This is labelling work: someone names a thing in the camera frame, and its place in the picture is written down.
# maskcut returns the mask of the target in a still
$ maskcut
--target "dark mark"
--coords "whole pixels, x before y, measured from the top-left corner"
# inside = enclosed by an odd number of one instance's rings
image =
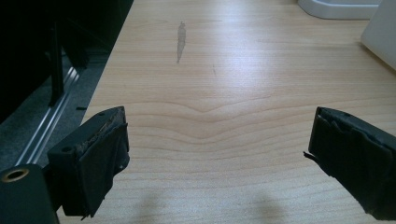
[[[181,54],[183,53],[184,46],[186,45],[186,29],[184,28],[186,25],[182,21],[180,25],[178,26],[178,32],[177,32],[177,63],[180,62],[181,59]]]

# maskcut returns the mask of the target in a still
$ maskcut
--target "wood grain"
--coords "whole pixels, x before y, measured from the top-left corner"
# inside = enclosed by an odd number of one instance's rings
[[[124,105],[132,161],[83,222],[375,223],[303,157],[317,106],[396,134],[367,23],[295,0],[135,0],[85,116]]]

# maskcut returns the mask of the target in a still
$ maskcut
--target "screw hole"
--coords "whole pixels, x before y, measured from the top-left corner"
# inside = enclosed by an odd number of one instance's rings
[[[4,175],[1,180],[3,182],[10,183],[24,178],[27,174],[29,174],[28,169],[13,170]]]

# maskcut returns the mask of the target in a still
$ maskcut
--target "white container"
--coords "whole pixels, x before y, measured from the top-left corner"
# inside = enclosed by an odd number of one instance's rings
[[[396,0],[383,0],[361,35],[361,43],[396,69]]]
[[[381,0],[298,0],[308,14],[322,19],[370,20]]]

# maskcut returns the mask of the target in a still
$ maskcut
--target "table surface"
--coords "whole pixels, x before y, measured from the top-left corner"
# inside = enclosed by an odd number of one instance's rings
[[[84,119],[124,105],[132,160],[82,223],[375,223],[303,156],[317,106],[396,134],[367,23],[296,0],[135,0]]]

